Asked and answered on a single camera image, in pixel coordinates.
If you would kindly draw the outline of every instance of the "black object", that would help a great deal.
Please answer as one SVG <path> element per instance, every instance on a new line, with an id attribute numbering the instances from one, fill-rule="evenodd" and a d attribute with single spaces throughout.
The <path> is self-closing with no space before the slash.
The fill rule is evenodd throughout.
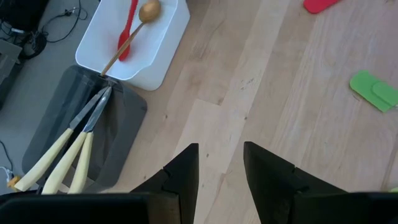
<path id="1" fill-rule="evenodd" d="M 396 193 L 347 193 L 252 142 L 244 166 L 261 223 L 398 223 Z"/>
<path id="2" fill-rule="evenodd" d="M 193 223 L 198 181 L 191 144 L 129 194 L 3 195 L 0 223 Z"/>
<path id="3" fill-rule="evenodd" d="M 114 82 L 112 95 L 93 130 L 93 150 L 88 168 L 88 178 L 92 182 L 85 187 L 84 193 L 108 189 L 118 181 L 147 111 L 145 100 L 137 93 L 120 82 L 115 80 L 111 82 Z M 22 170 L 25 173 L 69 127 L 69 122 L 83 109 L 90 98 L 107 85 L 108 80 L 99 76 L 97 72 L 78 65 L 72 65 L 63 73 L 24 154 Z M 45 175 L 37 181 L 39 185 L 44 185 L 46 177 L 79 135 L 88 117 L 76 127 L 63 151 L 58 154 Z M 77 162 L 76 158 L 72 166 L 76 167 Z M 72 182 L 73 173 L 69 174 L 71 175 L 65 177 L 64 184 L 69 185 Z"/>
<path id="4" fill-rule="evenodd" d="M 21 50 L 22 48 L 0 39 L 0 110 L 23 67 L 23 63 L 18 61 Z"/>
<path id="5" fill-rule="evenodd" d="M 12 28 L 30 32 L 37 30 L 49 0 L 0 0 L 0 19 Z"/>

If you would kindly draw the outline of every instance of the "green spatula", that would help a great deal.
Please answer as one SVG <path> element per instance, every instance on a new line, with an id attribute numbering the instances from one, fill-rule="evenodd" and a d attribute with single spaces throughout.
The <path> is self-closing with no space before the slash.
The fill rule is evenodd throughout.
<path id="1" fill-rule="evenodd" d="M 359 71 L 349 85 L 382 112 L 398 105 L 398 90 L 371 75 L 369 71 Z"/>

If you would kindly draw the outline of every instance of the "knife handle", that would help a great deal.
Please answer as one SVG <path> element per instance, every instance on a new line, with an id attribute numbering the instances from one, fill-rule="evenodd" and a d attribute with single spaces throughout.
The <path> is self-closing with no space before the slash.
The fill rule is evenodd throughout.
<path id="1" fill-rule="evenodd" d="M 56 194 L 58 188 L 65 178 L 69 167 L 78 154 L 81 145 L 85 141 L 87 133 L 81 132 L 75 142 L 69 147 L 68 151 L 63 155 L 60 162 L 55 166 L 47 181 L 44 184 L 42 194 Z"/>
<path id="2" fill-rule="evenodd" d="M 88 165 L 90 164 L 93 137 L 94 134 L 92 132 L 87 133 L 85 143 L 83 145 L 83 148 L 81 149 L 79 163 L 77 164 L 75 175 L 73 176 L 73 180 L 70 185 L 68 194 L 80 194 L 85 186 L 88 173 Z"/>
<path id="3" fill-rule="evenodd" d="M 63 145 L 68 141 L 73 130 L 68 128 L 63 134 L 52 144 L 45 154 L 36 162 L 36 164 L 26 173 L 26 175 L 18 181 L 15 188 L 20 191 L 26 191 L 39 180 L 44 172 L 49 168 L 52 161 L 58 155 Z"/>

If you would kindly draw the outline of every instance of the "gray container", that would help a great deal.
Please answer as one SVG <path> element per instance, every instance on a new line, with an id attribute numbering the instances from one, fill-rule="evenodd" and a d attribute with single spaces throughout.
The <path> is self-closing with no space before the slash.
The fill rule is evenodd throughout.
<path id="1" fill-rule="evenodd" d="M 118 181 L 124 162 L 147 111 L 147 105 L 143 98 L 122 83 L 113 82 L 115 82 L 115 85 L 111 98 L 93 130 L 93 147 L 88 168 L 89 181 L 83 190 L 86 193 L 108 189 Z M 107 84 L 108 81 L 100 77 L 98 73 L 77 65 L 71 66 L 64 72 L 24 154 L 22 170 L 25 173 L 34 166 L 55 140 L 68 128 L 69 122 L 86 105 L 88 100 Z M 75 132 L 45 175 L 37 181 L 39 185 L 44 185 L 52 169 L 83 129 L 88 117 L 90 116 L 86 116 L 76 127 Z M 78 156 L 72 165 L 71 172 L 67 174 L 63 181 L 67 186 L 72 181 L 72 170 L 76 167 L 77 160 Z"/>

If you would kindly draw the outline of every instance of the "red spatula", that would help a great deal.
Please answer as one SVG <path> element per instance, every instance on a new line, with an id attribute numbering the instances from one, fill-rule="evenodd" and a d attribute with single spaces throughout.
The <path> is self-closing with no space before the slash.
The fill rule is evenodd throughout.
<path id="1" fill-rule="evenodd" d="M 318 13 L 340 0 L 304 0 L 304 7 L 311 13 Z"/>
<path id="2" fill-rule="evenodd" d="M 118 50 L 120 49 L 120 47 L 123 45 L 123 43 L 125 43 L 125 41 L 130 36 L 130 28 L 131 28 L 131 24 L 132 24 L 132 18 L 134 17 L 134 13 L 135 13 L 135 11 L 137 9 L 137 4 L 138 4 L 138 0 L 131 0 L 129 17 L 127 18 L 126 27 L 124 28 L 124 30 L 120 34 L 119 42 L 118 42 Z M 125 49 L 125 51 L 120 55 L 119 60 L 120 61 L 125 60 L 127 58 L 127 56 L 129 56 L 129 53 L 130 53 L 130 46 L 128 46 Z"/>

